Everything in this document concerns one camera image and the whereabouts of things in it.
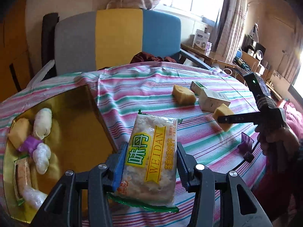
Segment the person right hand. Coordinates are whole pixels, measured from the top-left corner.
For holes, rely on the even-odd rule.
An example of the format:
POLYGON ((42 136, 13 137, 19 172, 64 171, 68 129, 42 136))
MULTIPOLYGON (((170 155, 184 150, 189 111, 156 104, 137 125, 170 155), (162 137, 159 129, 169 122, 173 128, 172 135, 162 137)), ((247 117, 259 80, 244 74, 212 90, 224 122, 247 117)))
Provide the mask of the person right hand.
POLYGON ((299 150, 300 142, 293 132, 293 130, 286 125, 285 127, 279 128, 265 138, 261 138, 261 132, 263 131, 263 126, 259 125, 255 128, 255 132, 259 133, 258 140, 260 142, 260 147, 263 155, 268 155, 269 143, 283 142, 284 148, 289 156, 293 156, 295 152, 299 150))

